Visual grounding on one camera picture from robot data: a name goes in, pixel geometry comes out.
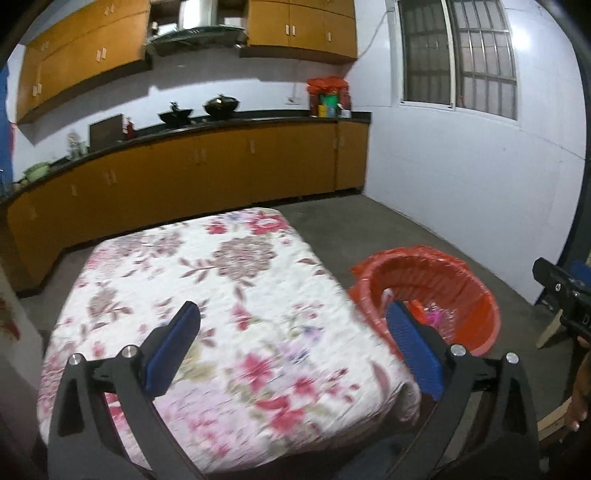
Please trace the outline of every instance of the window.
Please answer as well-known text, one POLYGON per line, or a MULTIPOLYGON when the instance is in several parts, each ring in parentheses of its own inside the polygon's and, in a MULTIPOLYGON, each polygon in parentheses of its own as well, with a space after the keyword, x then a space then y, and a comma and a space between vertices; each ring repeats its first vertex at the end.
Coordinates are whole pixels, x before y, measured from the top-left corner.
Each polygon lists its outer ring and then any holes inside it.
POLYGON ((398 5, 405 100, 517 118, 515 61, 500 0, 401 0, 398 5))

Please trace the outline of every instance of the green bowl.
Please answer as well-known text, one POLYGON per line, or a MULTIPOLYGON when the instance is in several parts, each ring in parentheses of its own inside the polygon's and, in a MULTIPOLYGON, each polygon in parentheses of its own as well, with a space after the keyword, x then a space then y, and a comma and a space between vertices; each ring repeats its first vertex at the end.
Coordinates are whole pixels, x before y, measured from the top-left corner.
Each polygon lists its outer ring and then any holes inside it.
POLYGON ((25 177, 29 182, 39 180, 40 178, 47 175, 50 165, 51 164, 48 162, 37 163, 24 171, 25 177))

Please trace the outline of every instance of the human hand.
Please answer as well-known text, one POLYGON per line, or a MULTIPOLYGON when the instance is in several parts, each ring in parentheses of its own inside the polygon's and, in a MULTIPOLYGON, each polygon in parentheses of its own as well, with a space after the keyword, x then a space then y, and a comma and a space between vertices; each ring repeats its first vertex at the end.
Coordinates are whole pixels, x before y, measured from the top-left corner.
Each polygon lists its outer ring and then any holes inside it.
MULTIPOLYGON (((583 347, 589 348, 588 342, 581 337, 578 340, 583 347)), ((591 398, 591 353, 585 355, 577 371, 572 400, 564 416, 564 424, 570 430, 578 431, 581 422, 587 419, 589 415, 589 398, 591 398)))

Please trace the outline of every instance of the blue gripper pad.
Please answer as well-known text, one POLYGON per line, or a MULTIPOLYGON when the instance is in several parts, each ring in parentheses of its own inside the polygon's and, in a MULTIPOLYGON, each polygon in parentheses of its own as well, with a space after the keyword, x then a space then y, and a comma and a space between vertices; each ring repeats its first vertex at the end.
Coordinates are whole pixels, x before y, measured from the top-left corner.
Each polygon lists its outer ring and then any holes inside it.
POLYGON ((443 367, 424 335, 438 346, 441 342, 441 346, 446 348, 443 339, 435 329, 420 325, 402 302, 394 302, 389 306, 386 323, 421 392, 431 395, 435 401, 441 400, 445 390, 443 367))
POLYGON ((167 326, 154 329, 144 340, 142 378, 147 396, 155 398, 166 393, 200 326, 199 308, 186 301, 167 326))

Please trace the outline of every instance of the upper cabinet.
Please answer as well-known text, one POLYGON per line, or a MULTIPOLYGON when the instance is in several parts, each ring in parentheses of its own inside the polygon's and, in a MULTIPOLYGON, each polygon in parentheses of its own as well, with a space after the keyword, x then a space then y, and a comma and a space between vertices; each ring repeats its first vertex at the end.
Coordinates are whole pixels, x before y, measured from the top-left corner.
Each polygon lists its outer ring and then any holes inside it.
POLYGON ((104 81, 149 69, 149 10, 150 0, 96 0, 33 40, 21 70, 17 122, 33 121, 104 81))
POLYGON ((350 63, 357 59, 353 0, 251 0, 241 55, 350 63))

